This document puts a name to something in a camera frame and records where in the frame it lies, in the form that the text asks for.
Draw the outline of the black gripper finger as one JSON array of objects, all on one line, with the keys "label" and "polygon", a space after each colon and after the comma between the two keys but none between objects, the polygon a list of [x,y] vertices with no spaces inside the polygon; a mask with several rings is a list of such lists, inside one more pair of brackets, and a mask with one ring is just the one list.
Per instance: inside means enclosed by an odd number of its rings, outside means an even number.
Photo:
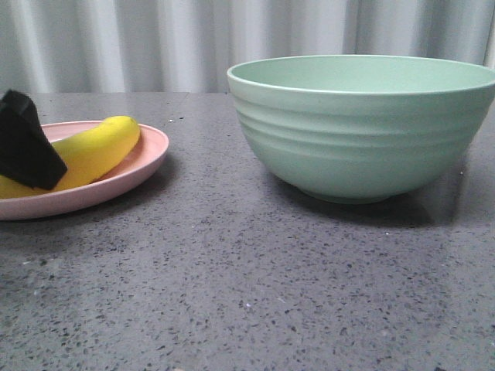
[{"label": "black gripper finger", "polygon": [[24,186],[51,190],[66,172],[32,99],[8,90],[1,99],[1,174]]}]

